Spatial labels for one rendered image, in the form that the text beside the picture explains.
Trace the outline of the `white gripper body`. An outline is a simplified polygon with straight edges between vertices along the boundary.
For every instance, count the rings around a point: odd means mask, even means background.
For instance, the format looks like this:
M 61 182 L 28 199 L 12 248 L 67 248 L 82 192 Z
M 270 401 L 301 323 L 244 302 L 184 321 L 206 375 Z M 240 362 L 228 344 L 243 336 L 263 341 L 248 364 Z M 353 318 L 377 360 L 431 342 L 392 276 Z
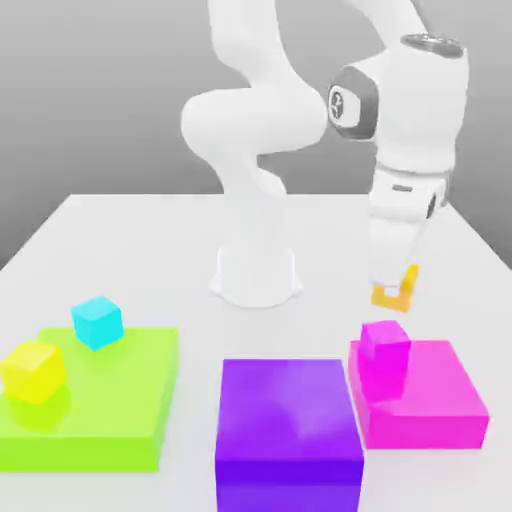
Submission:
M 449 172 L 417 173 L 375 166 L 369 220 L 421 224 L 447 203 Z

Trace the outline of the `small orange cube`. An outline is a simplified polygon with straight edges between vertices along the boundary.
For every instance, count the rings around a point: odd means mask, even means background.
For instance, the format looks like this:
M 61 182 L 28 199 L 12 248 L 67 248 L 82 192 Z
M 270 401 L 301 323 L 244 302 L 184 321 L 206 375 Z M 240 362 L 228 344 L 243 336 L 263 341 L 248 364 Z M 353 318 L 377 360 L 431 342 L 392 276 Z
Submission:
M 394 295 L 382 286 L 374 286 L 371 303 L 375 306 L 407 313 L 411 305 L 418 274 L 419 265 L 410 265 Z

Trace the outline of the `small magenta cube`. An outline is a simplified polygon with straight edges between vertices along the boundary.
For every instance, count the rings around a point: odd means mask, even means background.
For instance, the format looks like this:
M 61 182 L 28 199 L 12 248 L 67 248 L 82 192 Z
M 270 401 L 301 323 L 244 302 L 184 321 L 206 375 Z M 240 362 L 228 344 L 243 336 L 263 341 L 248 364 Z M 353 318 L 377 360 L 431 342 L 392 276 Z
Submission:
M 358 348 L 358 369 L 370 401 L 396 399 L 404 390 L 411 340 L 395 320 L 364 323 Z

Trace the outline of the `small cyan cube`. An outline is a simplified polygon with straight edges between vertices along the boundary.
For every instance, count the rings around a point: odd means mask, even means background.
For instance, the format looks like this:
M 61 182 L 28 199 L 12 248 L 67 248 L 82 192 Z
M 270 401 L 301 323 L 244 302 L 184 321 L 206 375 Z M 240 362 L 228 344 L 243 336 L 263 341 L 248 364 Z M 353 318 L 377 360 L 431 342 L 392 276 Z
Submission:
M 98 351 L 124 337 L 120 308 L 99 296 L 71 308 L 75 337 L 91 351 Z

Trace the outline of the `small yellow cube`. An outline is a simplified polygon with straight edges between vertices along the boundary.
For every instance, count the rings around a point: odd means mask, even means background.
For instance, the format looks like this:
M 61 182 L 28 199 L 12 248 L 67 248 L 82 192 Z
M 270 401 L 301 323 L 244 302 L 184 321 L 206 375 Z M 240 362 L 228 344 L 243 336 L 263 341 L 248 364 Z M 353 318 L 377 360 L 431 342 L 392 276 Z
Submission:
M 0 361 L 0 378 L 9 398 L 43 404 L 66 381 L 62 351 L 54 344 L 24 341 Z

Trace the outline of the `large pink box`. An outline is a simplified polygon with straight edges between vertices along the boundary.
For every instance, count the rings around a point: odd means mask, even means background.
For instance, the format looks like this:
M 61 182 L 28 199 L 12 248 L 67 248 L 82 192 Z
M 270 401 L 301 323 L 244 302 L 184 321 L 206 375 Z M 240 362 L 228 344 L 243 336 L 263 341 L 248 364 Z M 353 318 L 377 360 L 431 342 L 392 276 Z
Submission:
M 368 450 L 468 450 L 484 443 L 490 415 L 448 341 L 414 341 L 408 366 L 369 368 L 349 345 L 352 397 Z

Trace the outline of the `large purple box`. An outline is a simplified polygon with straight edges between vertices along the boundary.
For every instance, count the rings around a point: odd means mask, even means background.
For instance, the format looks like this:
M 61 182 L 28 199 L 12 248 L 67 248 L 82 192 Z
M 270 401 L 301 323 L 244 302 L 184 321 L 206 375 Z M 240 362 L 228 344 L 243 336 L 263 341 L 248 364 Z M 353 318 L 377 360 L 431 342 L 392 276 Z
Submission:
M 217 512 L 358 512 L 363 469 L 341 360 L 224 360 Z

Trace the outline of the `large green box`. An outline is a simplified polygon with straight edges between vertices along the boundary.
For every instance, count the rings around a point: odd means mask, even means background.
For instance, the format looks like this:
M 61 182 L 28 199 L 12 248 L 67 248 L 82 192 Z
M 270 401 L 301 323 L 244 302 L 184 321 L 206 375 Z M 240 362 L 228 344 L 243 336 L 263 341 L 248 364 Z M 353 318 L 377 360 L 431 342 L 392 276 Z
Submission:
M 96 352 L 70 328 L 46 328 L 65 385 L 42 405 L 0 395 L 0 473 L 155 472 L 179 368 L 175 328 L 128 328 Z

